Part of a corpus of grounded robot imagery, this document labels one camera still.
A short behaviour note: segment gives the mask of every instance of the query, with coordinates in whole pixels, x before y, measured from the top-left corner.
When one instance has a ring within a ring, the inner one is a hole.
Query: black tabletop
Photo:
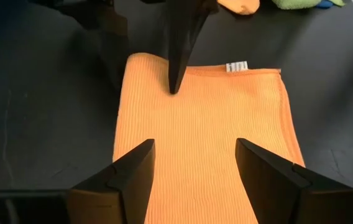
[[[281,68],[306,166],[353,186],[353,5],[252,16],[220,7],[190,65]],[[163,5],[118,0],[130,53],[164,55]],[[112,161],[118,95],[72,18],[0,1],[0,189],[71,187]]]

